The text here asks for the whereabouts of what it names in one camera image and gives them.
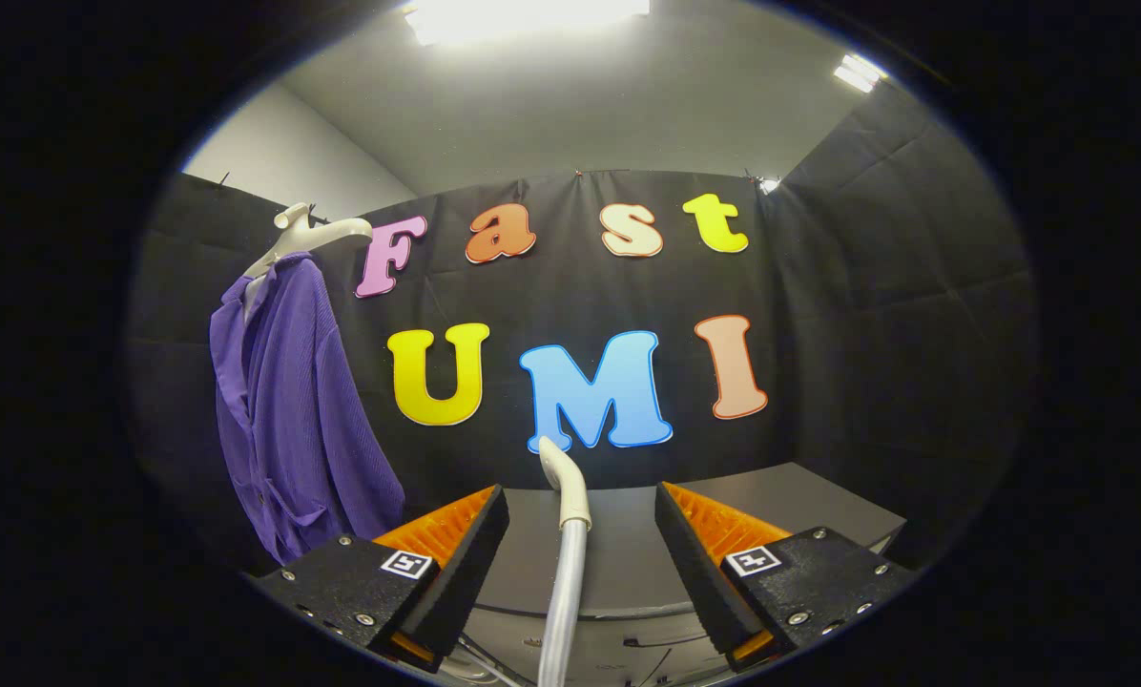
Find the clothes hanger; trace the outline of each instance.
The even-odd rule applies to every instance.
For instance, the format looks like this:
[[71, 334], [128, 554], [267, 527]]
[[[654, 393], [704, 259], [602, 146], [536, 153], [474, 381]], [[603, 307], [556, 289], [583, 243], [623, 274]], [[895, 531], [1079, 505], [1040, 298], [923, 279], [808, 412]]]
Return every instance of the clothes hanger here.
[[364, 218], [343, 218], [343, 220], [310, 226], [308, 224], [308, 212], [311, 205], [307, 203], [296, 203], [291, 208], [282, 210], [274, 217], [274, 226], [282, 229], [282, 235], [274, 242], [260, 260], [257, 260], [244, 270], [244, 276], [253, 281], [244, 289], [244, 321], [248, 321], [248, 309], [252, 307], [257, 299], [257, 291], [260, 289], [269, 268], [283, 256], [311, 251], [321, 248], [325, 243], [332, 243], [347, 236], [365, 236], [371, 239], [371, 225]]

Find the ceiling light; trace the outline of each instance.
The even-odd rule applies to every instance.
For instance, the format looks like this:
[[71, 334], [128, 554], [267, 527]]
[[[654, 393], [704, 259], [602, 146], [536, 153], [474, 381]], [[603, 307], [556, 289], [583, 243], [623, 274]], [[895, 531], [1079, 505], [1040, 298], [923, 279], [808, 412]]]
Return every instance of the ceiling light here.
[[876, 87], [876, 81], [887, 79], [888, 74], [871, 62], [858, 55], [844, 55], [841, 65], [833, 71], [833, 75], [864, 92], [871, 92]]
[[405, 22], [421, 45], [598, 26], [650, 11], [649, 0], [418, 0], [411, 6]]
[[876, 82], [880, 79], [888, 79], [888, 74], [884, 70], [881, 70], [876, 65], [871, 64], [871, 62], [865, 60], [865, 58], [858, 55], [847, 55], [841, 58], [841, 64], [849, 66], [851, 70], [857, 71], [867, 81]]
[[871, 92], [872, 87], [875, 86], [875, 83], [867, 81], [867, 79], [864, 79], [861, 78], [861, 75], [858, 75], [857, 73], [850, 71], [850, 67], [847, 67], [845, 65], [842, 65], [836, 70], [834, 70], [833, 75], [841, 79], [841, 81], [850, 83], [850, 86], [853, 86], [855, 88], [858, 88], [858, 90], [861, 90], [864, 92]]

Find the black fabric curtain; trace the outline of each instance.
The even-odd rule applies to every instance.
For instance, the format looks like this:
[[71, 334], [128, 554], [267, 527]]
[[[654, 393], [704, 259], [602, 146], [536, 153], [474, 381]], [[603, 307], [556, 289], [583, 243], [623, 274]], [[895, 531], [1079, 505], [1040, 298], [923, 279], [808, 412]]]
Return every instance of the black fabric curtain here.
[[[744, 252], [702, 243], [681, 204], [715, 193], [735, 204]], [[466, 259], [469, 223], [521, 203], [532, 251]], [[641, 204], [663, 249], [614, 256], [598, 220]], [[143, 249], [129, 336], [135, 426], [144, 467], [230, 564], [273, 567], [232, 494], [213, 422], [208, 346], [218, 297], [276, 237], [282, 205], [181, 176], [160, 200]], [[588, 378], [605, 344], [656, 332], [666, 443], [620, 448], [607, 431], [570, 455], [589, 487], [648, 486], [796, 461], [909, 518], [890, 556], [919, 566], [941, 552], [1002, 474], [1033, 403], [1036, 312], [1010, 210], [980, 162], [940, 122], [888, 84], [763, 193], [748, 178], [685, 172], [573, 172], [484, 184], [364, 215], [383, 226], [422, 215], [391, 292], [357, 299], [366, 248], [314, 251], [363, 407], [405, 486], [411, 516], [488, 484], [545, 487], [526, 441], [533, 387], [518, 357], [566, 347]], [[758, 387], [770, 404], [720, 421], [713, 366], [694, 325], [741, 314]], [[484, 396], [454, 427], [423, 427], [393, 398], [397, 331], [434, 332], [432, 396], [456, 387], [448, 326], [480, 322]]]

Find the blue letter m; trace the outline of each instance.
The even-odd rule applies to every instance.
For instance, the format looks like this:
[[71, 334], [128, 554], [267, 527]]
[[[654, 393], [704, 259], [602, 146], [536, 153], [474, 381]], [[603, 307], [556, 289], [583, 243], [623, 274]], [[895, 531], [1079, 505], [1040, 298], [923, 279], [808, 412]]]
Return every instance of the blue letter m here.
[[608, 434], [609, 444], [646, 446], [671, 438], [672, 426], [659, 417], [655, 378], [650, 377], [650, 354], [658, 345], [650, 331], [614, 336], [605, 345], [596, 381], [588, 381], [566, 348], [537, 347], [524, 353], [519, 366], [533, 375], [536, 418], [536, 434], [527, 441], [527, 450], [536, 453], [541, 436], [549, 436], [563, 451], [570, 447], [570, 436], [561, 433], [558, 422], [559, 411], [585, 446], [596, 446], [610, 405], [617, 422]]

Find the flexible hose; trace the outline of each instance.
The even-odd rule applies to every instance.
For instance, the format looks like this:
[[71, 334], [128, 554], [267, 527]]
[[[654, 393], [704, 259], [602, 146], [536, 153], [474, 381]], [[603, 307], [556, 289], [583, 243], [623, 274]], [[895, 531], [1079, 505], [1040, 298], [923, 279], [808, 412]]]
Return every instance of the flexible hose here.
[[583, 560], [588, 549], [591, 514], [588, 511], [588, 487], [584, 486], [580, 466], [574, 464], [548, 436], [537, 441], [541, 469], [550, 486], [561, 492], [561, 550], [553, 577], [550, 612], [544, 616], [544, 638], [541, 639], [541, 668], [537, 687], [561, 687], [567, 676], [567, 660], [574, 642], [574, 625], [580, 617], [580, 590], [583, 587]]
[[544, 617], [541, 639], [541, 668], [537, 687], [561, 687], [567, 674], [567, 658], [574, 642], [575, 621], [580, 616], [580, 590], [583, 585], [583, 560], [588, 549], [588, 523], [572, 519], [561, 527], [561, 551], [558, 552], [557, 577], [550, 612]]

